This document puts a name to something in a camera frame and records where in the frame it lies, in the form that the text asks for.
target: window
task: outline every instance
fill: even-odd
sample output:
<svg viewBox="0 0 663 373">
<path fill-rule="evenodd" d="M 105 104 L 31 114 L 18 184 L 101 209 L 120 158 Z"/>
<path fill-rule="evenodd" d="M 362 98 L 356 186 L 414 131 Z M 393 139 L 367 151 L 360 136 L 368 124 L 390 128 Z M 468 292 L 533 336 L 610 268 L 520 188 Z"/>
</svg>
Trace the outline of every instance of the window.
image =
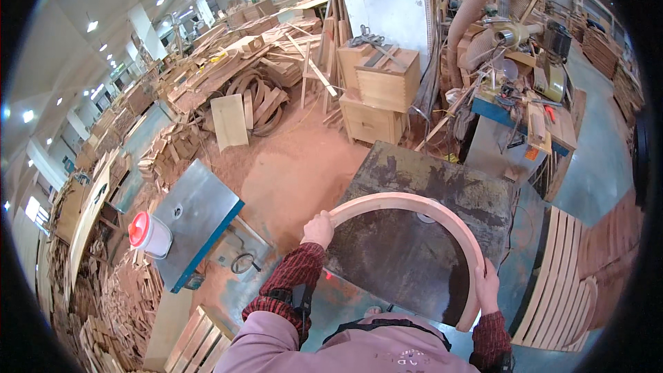
<svg viewBox="0 0 663 373">
<path fill-rule="evenodd" d="M 25 214 L 32 220 L 37 226 L 43 230 L 46 234 L 48 231 L 44 229 L 44 222 L 48 221 L 48 212 L 41 207 L 39 201 L 35 199 L 34 196 L 30 196 L 28 201 L 28 206 L 25 208 Z"/>
</svg>

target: pink sweatshirt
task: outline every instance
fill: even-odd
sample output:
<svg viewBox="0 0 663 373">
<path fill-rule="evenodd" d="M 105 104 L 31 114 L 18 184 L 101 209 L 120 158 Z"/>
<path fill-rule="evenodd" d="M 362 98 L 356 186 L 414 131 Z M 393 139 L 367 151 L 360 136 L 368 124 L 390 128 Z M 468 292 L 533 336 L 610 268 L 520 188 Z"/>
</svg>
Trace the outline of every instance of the pink sweatshirt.
<svg viewBox="0 0 663 373">
<path fill-rule="evenodd" d="M 424 319 L 405 314 L 382 313 L 359 323 L 370 324 L 373 319 L 409 319 L 442 337 Z M 449 353 L 439 338 L 412 327 L 346 330 L 317 352 L 299 352 L 298 349 L 299 335 L 290 321 L 269 311 L 253 311 L 214 373 L 478 372 L 474 366 Z"/>
</svg>

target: red bucket lid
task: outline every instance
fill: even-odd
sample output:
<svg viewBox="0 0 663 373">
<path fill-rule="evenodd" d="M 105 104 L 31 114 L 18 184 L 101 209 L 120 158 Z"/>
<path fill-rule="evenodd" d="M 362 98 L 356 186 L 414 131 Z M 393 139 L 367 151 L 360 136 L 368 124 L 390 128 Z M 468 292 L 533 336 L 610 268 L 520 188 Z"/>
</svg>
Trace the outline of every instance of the red bucket lid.
<svg viewBox="0 0 663 373">
<path fill-rule="evenodd" d="M 133 247 L 143 243 L 149 225 L 150 214 L 148 212 L 138 212 L 133 222 L 128 225 L 128 241 Z"/>
</svg>

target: hand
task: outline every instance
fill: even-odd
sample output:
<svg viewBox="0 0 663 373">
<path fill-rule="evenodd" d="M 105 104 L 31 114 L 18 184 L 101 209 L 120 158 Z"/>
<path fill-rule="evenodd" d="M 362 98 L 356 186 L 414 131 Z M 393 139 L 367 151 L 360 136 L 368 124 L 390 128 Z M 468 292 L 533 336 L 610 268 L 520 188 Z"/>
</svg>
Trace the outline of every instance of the hand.
<svg viewBox="0 0 663 373">
<path fill-rule="evenodd" d="M 304 237 L 301 244 L 315 242 L 327 250 L 327 246 L 334 237 L 334 224 L 332 216 L 327 211 L 322 211 L 304 225 Z"/>
<path fill-rule="evenodd" d="M 497 307 L 497 292 L 499 290 L 499 278 L 497 271 L 488 258 L 486 262 L 486 274 L 483 275 L 483 269 L 477 266 L 474 269 L 474 278 L 477 288 L 477 299 L 481 304 L 481 315 L 488 315 L 499 311 Z"/>
</svg>

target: worker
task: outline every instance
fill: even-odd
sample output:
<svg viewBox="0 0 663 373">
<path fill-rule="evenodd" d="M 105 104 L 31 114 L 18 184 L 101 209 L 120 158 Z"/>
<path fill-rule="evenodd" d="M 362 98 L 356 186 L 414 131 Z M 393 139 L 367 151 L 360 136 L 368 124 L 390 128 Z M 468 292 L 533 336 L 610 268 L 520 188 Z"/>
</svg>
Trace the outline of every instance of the worker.
<svg viewBox="0 0 663 373">
<path fill-rule="evenodd" d="M 242 311 L 244 326 L 215 373 L 510 371 L 510 336 L 497 307 L 499 279 L 489 260 L 485 274 L 480 268 L 471 269 L 482 311 L 472 335 L 471 364 L 450 353 L 444 334 L 424 319 L 382 313 L 379 307 L 363 319 L 339 326 L 317 352 L 299 352 L 311 326 L 310 294 L 333 236 L 334 225 L 326 211 L 304 226 L 300 245 L 283 258 L 259 296 Z"/>
</svg>

